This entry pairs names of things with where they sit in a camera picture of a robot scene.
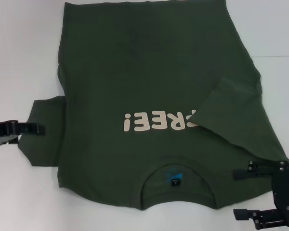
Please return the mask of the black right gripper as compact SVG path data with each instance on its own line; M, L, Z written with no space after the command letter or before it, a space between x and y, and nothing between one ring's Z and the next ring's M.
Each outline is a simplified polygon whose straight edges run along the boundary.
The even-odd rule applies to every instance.
M249 161L246 169L233 170L234 180L272 176L272 190L276 209L248 210L234 209L238 221L253 220L255 229L289 227L289 162Z

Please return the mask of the dark green FREE t-shirt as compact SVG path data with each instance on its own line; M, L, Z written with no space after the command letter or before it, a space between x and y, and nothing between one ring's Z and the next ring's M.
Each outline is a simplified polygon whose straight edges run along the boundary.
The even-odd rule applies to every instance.
M139 210L271 191L269 177L233 178L286 155L225 0L66 3L57 70L64 95L29 116L45 135L18 147L59 187Z

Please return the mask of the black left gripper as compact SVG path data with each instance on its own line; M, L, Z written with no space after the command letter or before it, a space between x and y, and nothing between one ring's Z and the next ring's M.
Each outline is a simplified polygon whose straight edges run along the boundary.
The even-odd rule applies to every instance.
M17 120L0 122L0 145L18 144L20 134L45 134L39 123L18 123Z

